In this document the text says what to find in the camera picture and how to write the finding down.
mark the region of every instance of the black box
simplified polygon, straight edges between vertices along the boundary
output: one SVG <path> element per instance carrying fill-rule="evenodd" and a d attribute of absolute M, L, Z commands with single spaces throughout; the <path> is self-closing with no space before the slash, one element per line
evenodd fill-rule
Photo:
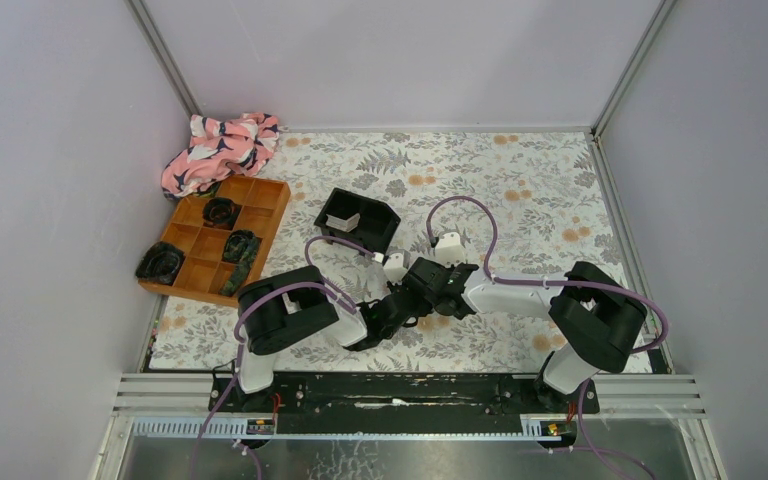
<path fill-rule="evenodd" d="M 344 232 L 326 223 L 327 215 L 345 220 L 355 214 L 360 214 L 360 220 L 351 232 Z M 323 235 L 354 242 L 372 252 L 387 253 L 387 247 L 401 222 L 402 219 L 386 203 L 335 188 L 317 215 L 314 225 L 322 230 Z"/>

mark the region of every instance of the wooden tray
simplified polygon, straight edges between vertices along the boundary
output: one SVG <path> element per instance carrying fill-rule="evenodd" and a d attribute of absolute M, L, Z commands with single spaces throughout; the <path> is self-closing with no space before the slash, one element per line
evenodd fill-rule
<path fill-rule="evenodd" d="M 284 182 L 235 175 L 223 181 L 216 197 L 242 205 L 234 230 L 251 230 L 261 239 L 251 272 L 244 285 L 260 279 L 278 224 L 290 199 L 290 187 Z M 237 296 L 219 295 L 219 289 L 234 271 L 235 264 L 222 261 L 225 241 L 233 230 L 204 226 L 202 210 L 209 198 L 185 197 L 172 214 L 160 238 L 184 252 L 184 264 L 173 285 L 138 280 L 143 288 L 161 295 L 191 298 L 201 302 L 237 307 Z"/>

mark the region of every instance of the pink floral fabric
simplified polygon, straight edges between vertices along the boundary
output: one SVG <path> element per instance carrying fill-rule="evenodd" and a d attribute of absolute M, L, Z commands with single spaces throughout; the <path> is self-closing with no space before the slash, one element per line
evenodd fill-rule
<path fill-rule="evenodd" d="M 266 113 L 246 113 L 227 122 L 193 115 L 190 130 L 190 147 L 160 177 L 169 198 L 205 192 L 234 174 L 256 175 L 278 143 L 278 118 Z"/>

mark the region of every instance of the leaf pattern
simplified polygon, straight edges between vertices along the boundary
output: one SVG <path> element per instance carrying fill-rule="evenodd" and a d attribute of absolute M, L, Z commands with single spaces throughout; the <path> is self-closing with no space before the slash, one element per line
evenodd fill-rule
<path fill-rule="evenodd" d="M 625 282 L 584 135 L 579 133 L 285 134 L 261 177 L 290 185 L 290 203 L 263 276 L 305 265 L 304 243 L 319 233 L 313 219 L 335 186 L 387 202 L 402 218 L 388 253 L 431 257 L 428 210 L 450 195 L 471 195 L 496 217 L 499 239 L 491 265 L 499 274 L 548 274 L 577 260 L 596 263 Z M 470 204 L 437 212 L 435 234 L 458 231 L 467 258 L 480 263 L 490 222 Z M 318 242 L 311 255 L 356 301 L 387 292 L 380 266 L 338 245 Z M 153 369 L 209 369 L 236 352 L 233 308 L 170 297 L 152 347 Z M 279 370 L 536 372 L 565 340 L 544 319 L 506 313 L 463 320 L 431 315 L 377 348 L 349 352 L 325 335 L 283 351 Z M 645 355 L 628 372 L 651 371 Z"/>

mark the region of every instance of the white wall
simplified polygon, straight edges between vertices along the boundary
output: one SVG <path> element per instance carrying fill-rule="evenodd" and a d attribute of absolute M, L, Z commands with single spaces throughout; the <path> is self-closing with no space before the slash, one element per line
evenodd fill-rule
<path fill-rule="evenodd" d="M 86 478 L 185 140 L 124 2 L 0 1 L 0 479 Z"/>
<path fill-rule="evenodd" d="M 733 479 L 768 479 L 768 2 L 679 2 L 604 140 Z"/>
<path fill-rule="evenodd" d="M 203 111 L 294 128 L 589 126 L 658 0 L 149 0 Z"/>

